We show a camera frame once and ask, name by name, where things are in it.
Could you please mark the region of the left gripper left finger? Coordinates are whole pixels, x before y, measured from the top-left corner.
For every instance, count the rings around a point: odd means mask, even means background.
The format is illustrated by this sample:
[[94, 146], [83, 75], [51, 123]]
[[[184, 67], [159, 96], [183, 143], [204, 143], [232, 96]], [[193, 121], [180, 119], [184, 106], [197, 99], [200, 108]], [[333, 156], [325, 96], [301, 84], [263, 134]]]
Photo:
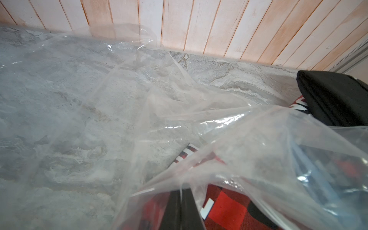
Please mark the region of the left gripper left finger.
[[166, 205], [159, 230], [181, 229], [181, 192], [172, 191]]

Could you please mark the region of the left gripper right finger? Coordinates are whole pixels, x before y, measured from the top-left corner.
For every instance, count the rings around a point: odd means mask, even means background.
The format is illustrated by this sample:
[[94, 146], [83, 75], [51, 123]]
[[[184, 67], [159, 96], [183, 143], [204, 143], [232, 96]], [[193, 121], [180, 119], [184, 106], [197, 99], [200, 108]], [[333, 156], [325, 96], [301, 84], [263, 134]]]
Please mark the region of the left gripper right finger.
[[181, 227], [182, 230], [206, 229], [190, 188], [182, 190]]

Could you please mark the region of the clear plastic vacuum bag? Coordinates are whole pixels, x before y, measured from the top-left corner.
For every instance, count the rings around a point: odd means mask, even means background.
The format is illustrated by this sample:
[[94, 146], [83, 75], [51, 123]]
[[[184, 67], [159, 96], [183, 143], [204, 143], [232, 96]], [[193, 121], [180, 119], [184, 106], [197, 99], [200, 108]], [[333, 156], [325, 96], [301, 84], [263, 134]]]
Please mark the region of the clear plastic vacuum bag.
[[1, 28], [1, 229], [120, 230], [156, 194], [243, 178], [289, 141], [368, 156], [338, 127], [194, 80], [150, 32]]

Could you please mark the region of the red black plaid shirt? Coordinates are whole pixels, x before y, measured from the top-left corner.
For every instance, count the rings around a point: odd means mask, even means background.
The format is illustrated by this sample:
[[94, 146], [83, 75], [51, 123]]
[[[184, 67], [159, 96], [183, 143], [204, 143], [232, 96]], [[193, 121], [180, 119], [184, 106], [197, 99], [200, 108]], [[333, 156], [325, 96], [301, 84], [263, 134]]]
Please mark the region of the red black plaid shirt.
[[311, 115], [311, 111], [306, 103], [306, 100], [303, 96], [300, 96], [294, 103], [292, 103], [289, 108], [300, 111], [307, 115]]

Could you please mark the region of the dark shirt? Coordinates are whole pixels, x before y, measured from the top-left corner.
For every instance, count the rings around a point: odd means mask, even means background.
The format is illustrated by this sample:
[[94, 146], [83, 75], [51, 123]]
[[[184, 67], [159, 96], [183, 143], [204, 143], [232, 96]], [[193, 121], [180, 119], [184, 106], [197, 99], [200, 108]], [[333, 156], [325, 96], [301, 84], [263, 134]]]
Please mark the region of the dark shirt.
[[368, 125], [368, 85], [328, 71], [298, 71], [301, 95], [314, 118], [327, 126]]

